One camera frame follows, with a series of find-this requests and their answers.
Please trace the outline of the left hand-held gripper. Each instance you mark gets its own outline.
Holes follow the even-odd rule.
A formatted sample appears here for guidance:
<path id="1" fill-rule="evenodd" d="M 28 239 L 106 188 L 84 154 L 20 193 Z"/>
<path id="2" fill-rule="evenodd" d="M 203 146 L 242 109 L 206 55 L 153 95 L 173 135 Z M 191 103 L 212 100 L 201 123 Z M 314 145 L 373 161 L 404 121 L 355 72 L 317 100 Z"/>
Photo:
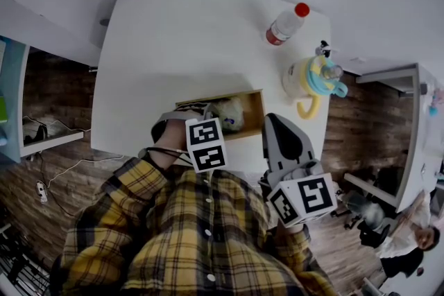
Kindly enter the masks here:
<path id="1" fill-rule="evenodd" d="M 225 142 L 221 124 L 211 103 L 191 102 L 179 104 L 176 109 L 163 113 L 151 129 L 154 143 L 164 134 L 167 123 L 177 120 L 185 125 L 187 148 L 153 149 L 191 164 L 197 173 L 212 172 L 227 166 Z"/>

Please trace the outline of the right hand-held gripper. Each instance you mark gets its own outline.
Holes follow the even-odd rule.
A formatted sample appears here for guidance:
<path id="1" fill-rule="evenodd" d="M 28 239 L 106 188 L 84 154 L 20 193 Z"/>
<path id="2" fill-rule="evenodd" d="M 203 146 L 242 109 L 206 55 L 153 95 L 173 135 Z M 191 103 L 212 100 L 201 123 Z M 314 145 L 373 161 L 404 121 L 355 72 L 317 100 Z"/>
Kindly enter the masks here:
<path id="1" fill-rule="evenodd" d="M 336 210 L 332 175 L 323 170 L 308 135 L 295 123 L 278 114 L 267 114 L 262 143 L 268 170 L 259 184 L 285 227 Z"/>

